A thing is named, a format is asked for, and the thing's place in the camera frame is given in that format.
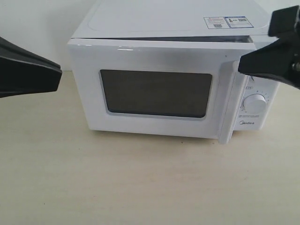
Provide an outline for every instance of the white microwave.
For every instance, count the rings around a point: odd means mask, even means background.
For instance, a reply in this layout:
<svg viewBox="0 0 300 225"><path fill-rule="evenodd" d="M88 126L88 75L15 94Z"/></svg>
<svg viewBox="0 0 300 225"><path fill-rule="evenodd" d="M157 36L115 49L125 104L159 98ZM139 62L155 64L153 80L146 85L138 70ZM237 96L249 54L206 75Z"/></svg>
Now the white microwave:
<svg viewBox="0 0 300 225"><path fill-rule="evenodd" d="M100 0L68 43L90 129L218 139L262 128L278 82L237 70L274 39L253 0Z"/></svg>

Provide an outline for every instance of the warning label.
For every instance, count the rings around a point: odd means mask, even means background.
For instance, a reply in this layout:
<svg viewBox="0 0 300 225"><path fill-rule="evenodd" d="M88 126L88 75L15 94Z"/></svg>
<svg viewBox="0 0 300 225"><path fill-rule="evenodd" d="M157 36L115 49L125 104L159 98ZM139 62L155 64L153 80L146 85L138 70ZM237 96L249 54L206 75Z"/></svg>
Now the warning label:
<svg viewBox="0 0 300 225"><path fill-rule="evenodd" d="M224 17L230 28L253 28L250 21L245 16Z"/></svg>
<svg viewBox="0 0 300 225"><path fill-rule="evenodd" d="M225 17L205 17L204 18L208 29L229 29L229 25Z"/></svg>

